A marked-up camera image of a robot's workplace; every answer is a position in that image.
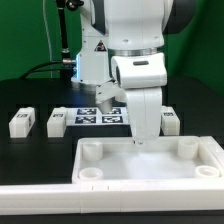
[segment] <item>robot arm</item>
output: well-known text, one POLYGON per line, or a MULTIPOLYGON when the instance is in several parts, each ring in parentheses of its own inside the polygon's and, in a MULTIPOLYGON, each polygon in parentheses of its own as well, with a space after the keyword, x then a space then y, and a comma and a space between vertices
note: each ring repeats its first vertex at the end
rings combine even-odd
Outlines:
MULTIPOLYGON (((172 0, 104 2, 111 75, 125 94, 132 136, 139 146, 157 138, 160 132, 160 87, 166 85, 167 73, 164 55, 157 53, 157 48, 164 45, 162 31, 172 3, 172 0)), ((102 97, 111 93, 109 89, 103 91, 102 88, 97 88, 99 105, 99 102, 108 100, 102 100, 102 97)), ((99 108, 103 112, 110 110, 105 103, 104 108, 102 105, 99 108)))

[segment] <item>black table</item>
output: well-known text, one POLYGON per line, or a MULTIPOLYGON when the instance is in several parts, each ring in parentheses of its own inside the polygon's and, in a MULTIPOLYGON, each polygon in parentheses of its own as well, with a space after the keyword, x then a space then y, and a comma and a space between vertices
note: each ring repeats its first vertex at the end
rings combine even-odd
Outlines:
MULTIPOLYGON (((55 107, 94 107, 95 96, 58 79, 0 82, 0 185, 71 183, 78 139, 127 137, 129 126, 69 127, 64 138, 47 138, 47 121, 55 107), (36 122, 26 139, 10 139, 8 123, 21 107, 34 107, 36 122)), ((181 135, 213 136, 224 146, 224 96, 200 81, 170 77, 164 104, 181 120, 181 135)), ((131 214, 2 216, 0 223, 221 223, 224 211, 131 214)))

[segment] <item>circular well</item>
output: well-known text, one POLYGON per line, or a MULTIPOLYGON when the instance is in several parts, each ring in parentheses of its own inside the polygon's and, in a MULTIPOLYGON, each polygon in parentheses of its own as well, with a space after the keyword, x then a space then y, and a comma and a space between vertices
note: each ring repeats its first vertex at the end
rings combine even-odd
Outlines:
POLYGON ((95 167, 89 167, 79 172, 81 180, 100 180, 103 179, 103 171, 95 167))
POLYGON ((219 170, 212 166, 198 166, 195 169, 195 177, 198 178, 217 178, 219 176, 219 170))

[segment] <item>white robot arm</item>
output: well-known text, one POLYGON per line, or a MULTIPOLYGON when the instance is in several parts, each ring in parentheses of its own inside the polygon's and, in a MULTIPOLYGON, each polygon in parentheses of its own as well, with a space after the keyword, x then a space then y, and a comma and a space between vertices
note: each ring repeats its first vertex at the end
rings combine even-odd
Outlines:
POLYGON ((193 2, 85 0, 81 8, 83 48, 77 57, 77 81, 97 85, 96 102, 102 113, 112 109, 112 97, 123 98, 138 146, 156 139, 160 132, 161 86, 167 83, 164 55, 157 52, 164 45, 163 31, 170 17, 179 31, 183 29, 192 15, 190 19, 184 16, 185 22, 179 24, 177 9, 193 8, 193 2), (101 42, 105 51, 98 52, 101 42))
MULTIPOLYGON (((143 146, 160 132, 161 86, 167 83, 167 73, 164 55, 157 53, 157 48, 164 45, 163 27, 173 1, 107 0, 104 4, 112 77, 126 96, 134 141, 143 146)), ((98 103, 107 100, 102 97, 108 92, 98 87, 98 103)), ((108 112, 105 106, 99 108, 108 112)))

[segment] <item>robot logo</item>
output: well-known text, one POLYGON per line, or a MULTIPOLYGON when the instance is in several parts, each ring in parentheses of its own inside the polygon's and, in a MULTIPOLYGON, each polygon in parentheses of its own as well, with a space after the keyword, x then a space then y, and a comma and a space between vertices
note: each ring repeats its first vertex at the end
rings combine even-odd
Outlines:
POLYGON ((97 52, 105 52, 105 51, 107 51, 107 49, 106 49, 106 47, 105 47, 105 45, 104 45, 102 40, 100 40, 100 42, 96 46, 95 51, 97 51, 97 52))

